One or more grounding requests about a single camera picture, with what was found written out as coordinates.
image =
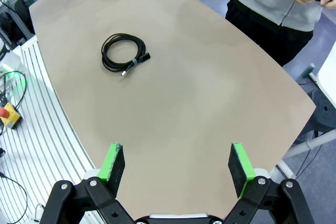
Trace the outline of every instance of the black cable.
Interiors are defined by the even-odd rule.
[[[24,211],[24,213],[22,214],[22,216],[15,222],[6,222],[7,224],[15,224],[15,223],[18,223],[19,221],[21,221],[23,219],[23,217],[25,216],[26,212],[27,212],[27,209],[28,209],[28,196],[27,196],[27,192],[26,190],[23,188],[22,185],[20,185],[18,182],[16,182],[15,180],[11,179],[11,178],[8,178],[5,174],[3,173],[0,173],[0,177],[1,178],[5,178],[5,179],[8,179],[10,181],[12,181],[13,183],[16,183],[19,187],[21,187],[21,189],[23,190],[23,192],[25,193],[26,195],[26,209]]]
[[[313,132],[312,140],[313,140],[315,137],[318,137],[318,136],[319,136],[319,132],[318,132],[318,131],[314,131],[314,132]],[[295,176],[298,176],[298,174],[300,173],[300,171],[301,171],[301,169],[302,169],[304,163],[306,162],[306,160],[307,160],[307,158],[308,158],[308,156],[309,156],[309,154],[310,154],[310,151],[311,151],[311,150],[308,151],[308,153],[307,153],[305,159],[304,159],[303,162],[302,162],[302,165],[300,166],[300,168],[299,168],[298,172],[295,174]]]
[[[0,93],[0,107],[4,107],[7,104],[7,98],[5,92]]]
[[[133,41],[138,46],[138,53],[134,57],[134,59],[126,62],[126,63],[116,63],[112,61],[108,56],[107,53],[109,48],[120,41],[123,40],[130,40]],[[138,63],[142,63],[151,58],[150,54],[146,52],[146,45],[136,36],[129,35],[129,34],[113,34],[104,41],[101,47],[101,55],[102,55],[102,63],[106,69],[111,72],[122,72],[122,76],[124,76],[127,71],[129,71],[132,67],[136,66]]]
[[[2,148],[0,148],[0,157],[3,157],[5,155],[6,151]]]
[[[303,169],[303,171],[300,173],[300,175],[296,177],[296,179],[298,179],[298,178],[302,175],[302,173],[305,172],[305,170],[308,168],[308,166],[311,164],[311,162],[314,161],[314,159],[316,158],[317,154],[319,154],[319,152],[320,152],[320,150],[321,150],[321,147],[322,147],[322,145],[320,146],[320,148],[319,148],[318,151],[316,152],[316,154],[315,154],[315,156],[313,157],[313,159],[312,159],[312,160],[308,163],[308,165]]]
[[[309,82],[306,82],[306,83],[298,83],[298,85],[306,85],[306,84],[310,84],[310,83],[313,83],[313,81],[309,81]]]
[[[4,74],[4,91],[2,92],[4,96],[6,97],[6,75]]]
[[[37,214],[37,208],[38,207],[41,207],[43,210],[45,209],[45,206],[42,205],[42,204],[37,204],[36,207],[35,207],[35,216],[34,216],[34,222],[39,222],[39,220],[36,219],[36,214]]]
[[[1,78],[5,78],[6,79],[6,75],[11,74],[11,73],[19,73],[19,74],[21,74],[25,78],[25,88],[23,90],[23,94],[22,94],[20,100],[18,101],[18,103],[14,106],[14,108],[17,110],[18,107],[19,107],[19,105],[21,104],[21,102],[23,100],[23,97],[26,94],[26,91],[27,91],[27,78],[26,78],[26,75],[24,73],[22,73],[20,71],[17,71],[17,70],[14,70],[14,71],[11,71],[11,72],[4,73],[2,76],[0,76],[0,79]]]
[[[2,61],[3,58],[5,58],[8,52],[10,52],[10,49],[8,48],[7,44],[4,43],[4,45],[2,46],[2,49],[0,50],[0,61]]]
[[[309,154],[310,154],[310,151],[311,151],[311,150],[309,150],[309,152],[307,153],[305,159],[304,159],[303,162],[302,162],[302,165],[300,166],[298,172],[295,174],[296,177],[298,176],[298,174],[299,174],[299,172],[301,171],[303,165],[305,164],[305,162],[306,162],[306,160],[307,160],[307,158],[308,158],[308,156],[309,156]]]
[[[12,12],[15,12],[15,13],[19,16],[19,18],[20,18],[22,21],[24,21],[24,19],[22,18],[22,16],[21,16],[17,11],[15,11],[14,9],[12,9],[10,6],[6,5],[4,2],[2,2],[2,0],[0,0],[0,2],[1,2],[4,6],[6,6],[8,9],[10,9]]]
[[[5,125],[4,125],[4,123],[2,123],[2,124],[1,124],[1,132],[0,132],[0,136],[4,133],[4,127],[5,127]]]

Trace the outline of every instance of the beige tabletop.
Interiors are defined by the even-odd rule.
[[[271,170],[314,110],[281,67],[198,0],[39,0],[30,13],[51,81],[94,164],[111,142],[124,145],[118,199],[133,218],[225,216],[237,200],[231,142]],[[101,45],[114,33],[140,37],[152,56],[125,78],[101,63]],[[120,62],[135,53],[129,43],[110,50]]]

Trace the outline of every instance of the red button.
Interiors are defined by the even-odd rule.
[[[0,108],[0,116],[2,118],[8,118],[9,117],[9,111],[5,108]]]

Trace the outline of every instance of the blue floor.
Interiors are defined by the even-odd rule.
[[[228,0],[200,0],[223,17],[227,11],[226,3]],[[336,10],[328,14],[336,20]],[[332,45],[336,41],[336,25],[322,15],[320,21],[316,24],[313,39],[307,46],[295,57],[295,59],[284,66],[284,69],[300,83],[308,82],[299,78],[307,65],[314,63],[317,73],[326,60]],[[309,92],[315,88],[314,84],[302,86]],[[307,159],[307,163],[312,159],[315,152],[313,150]],[[324,144],[311,163],[309,168],[302,174],[298,181],[302,187],[303,193],[307,199],[312,215],[316,224],[336,223],[336,190],[333,183],[336,178],[336,141]],[[306,153],[286,159],[288,166],[296,172],[302,164]],[[252,223],[267,224],[273,223],[270,216],[264,212],[257,212]]]

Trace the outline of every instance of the cable connector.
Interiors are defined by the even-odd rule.
[[[134,61],[132,61],[127,66],[127,68],[121,73],[121,76],[124,76],[132,67],[135,67],[138,63],[145,62],[145,61],[149,60],[150,58],[151,58],[151,55],[149,54],[149,52],[147,52],[144,55],[140,56],[138,58],[138,60],[135,60],[136,63],[134,63]]]

